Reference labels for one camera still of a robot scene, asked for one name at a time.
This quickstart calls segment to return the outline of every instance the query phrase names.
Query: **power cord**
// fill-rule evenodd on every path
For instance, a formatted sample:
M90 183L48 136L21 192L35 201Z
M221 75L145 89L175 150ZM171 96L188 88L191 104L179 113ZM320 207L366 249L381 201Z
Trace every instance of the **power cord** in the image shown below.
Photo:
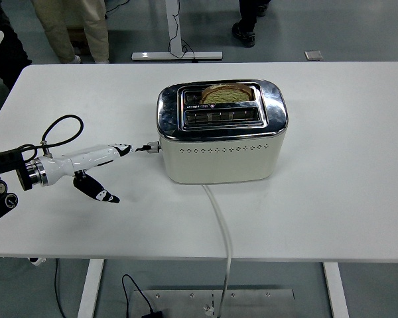
M192 62L193 62L193 63L197 63L198 61L197 61L196 57L194 56L194 51L192 50L192 48L190 47L190 45L188 45L188 43L187 43L185 40L183 40L183 39L181 39L181 41L183 41L183 42L186 44L186 45L182 46L183 55L182 55L182 56L177 56L177 55L175 55L175 54L173 54L173 53L171 52L171 42L172 42L172 40L174 40L174 39L178 36L179 25L178 25L178 22L177 22L177 17L178 17L179 14L180 14L180 0L177 1L177 5L178 5L177 14L176 14L176 15L172 15L172 17L174 18L174 22L175 22L177 28L176 28L176 31L175 31L175 35L174 35L172 38L170 38L170 41L169 41L169 43L168 43L168 52L169 52L169 54L171 54L172 56L175 56L176 58L182 59L182 58L184 58L184 55L186 55L186 53L188 52L188 51L187 51L187 47L189 47L190 51L192 51L192 53L193 53L193 61L192 61Z
M126 5L128 2L130 2L130 0L126 0L126 2L124 2L124 3L121 3L121 4L117 5L115 8L113 8L113 9L110 9L110 10L107 10L107 11L106 11L106 13L112 12L112 11L114 11L114 10L118 9L120 6L122 6L122 5Z
M215 197L212 194L211 189L207 185L202 185L202 187L204 188L206 195L210 199L212 207L214 208L214 212L217 217L218 224L221 229L221 233L223 235L224 246L226 248L226 253L227 253L226 275L224 277L224 287L223 287L223 292L221 295L220 309L218 310L218 314L217 314L217 318L220 318L222 315L224 296L226 295L227 287L228 287L228 280L229 280L229 276L230 276L230 267L232 266L233 246L232 246L232 240L230 238L230 232L228 231L226 221L224 220L224 216L221 213L220 207L218 206L218 203L215 200Z
M62 315L63 318L66 318L62 306L60 305L60 300L58 297L58 287L57 287L58 267L59 267L59 258L56 259L56 269L54 271L54 295L56 296L56 302L58 303L60 314Z
M129 307L129 300L128 300L128 295L127 295L127 290L125 289L125 284L124 284L124 278L128 277L133 284L135 285L135 287L137 288L137 290L140 292L140 294L143 296L143 298L145 299L145 301L147 302L147 305L149 306L149 309L151 311L150 314L146 315L146 316L142 316L142 318L162 318L162 311L157 311L154 312L151 306L151 303L149 302L149 300L146 298L145 294L141 291L140 287L136 284L136 282L134 281L134 279L129 275L129 274L124 274L122 276L122 287L124 289L124 294L125 294L125 300L126 300L126 310L125 310L125 316L126 318L129 318L129 313L128 313L128 307Z

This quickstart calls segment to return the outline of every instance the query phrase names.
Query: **floor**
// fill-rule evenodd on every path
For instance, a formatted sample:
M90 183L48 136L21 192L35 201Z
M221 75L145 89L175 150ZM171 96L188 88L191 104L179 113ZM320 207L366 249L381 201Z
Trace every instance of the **floor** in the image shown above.
M106 5L111 9L122 2ZM3 8L33 64L57 64L30 1L6 0ZM195 51L222 51L222 63L306 62L305 50L320 50L328 62L398 61L398 0L272 0L255 27L253 48L232 38L231 25L238 19L237 0L180 0L183 39ZM164 1L130 0L107 21L111 63L133 63L132 52L168 47ZM93 62L90 56L82 59ZM0 107L8 93L0 83ZM67 317L77 315L87 267L88 260L60 261L58 290ZM0 317L61 317L55 268L52 259L33 266L25 258L0 258ZM340 272L350 317L398 317L398 264L340 264ZM209 289L222 285L224 263L108 260L96 318L124 317L124 274L143 289ZM297 317L332 316L321 264L234 262L230 286L291 288Z

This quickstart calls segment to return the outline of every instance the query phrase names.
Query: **cream toaster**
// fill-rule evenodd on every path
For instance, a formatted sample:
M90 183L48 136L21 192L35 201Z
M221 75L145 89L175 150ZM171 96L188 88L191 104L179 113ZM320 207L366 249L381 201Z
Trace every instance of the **cream toaster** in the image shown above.
M242 83L249 101L201 104L211 85ZM279 88L264 80L182 83L161 91L157 129L168 176L182 184L263 179L273 172L288 116Z

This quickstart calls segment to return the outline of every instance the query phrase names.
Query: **bread slice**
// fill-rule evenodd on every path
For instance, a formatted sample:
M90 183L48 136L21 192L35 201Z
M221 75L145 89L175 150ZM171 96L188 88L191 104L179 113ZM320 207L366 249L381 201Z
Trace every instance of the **bread slice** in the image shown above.
M202 92L201 104L235 103L250 101L252 90L249 86L240 83L223 83L207 87Z

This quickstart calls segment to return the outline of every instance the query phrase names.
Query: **robotic arm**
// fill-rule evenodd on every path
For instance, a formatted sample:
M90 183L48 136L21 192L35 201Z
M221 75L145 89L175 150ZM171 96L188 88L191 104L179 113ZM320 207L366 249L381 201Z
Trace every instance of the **robotic arm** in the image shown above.
M87 175L86 170L133 152L133 147L127 144L98 145L59 158L39 156L29 162L24 161L23 151L18 148L0 152L0 174L16 170L25 191L32 189L35 184L51 186L63 176L74 176L74 186L84 194L99 201L118 203L119 198ZM0 217L16 207L17 203L17 196L7 193L7 184L0 178Z

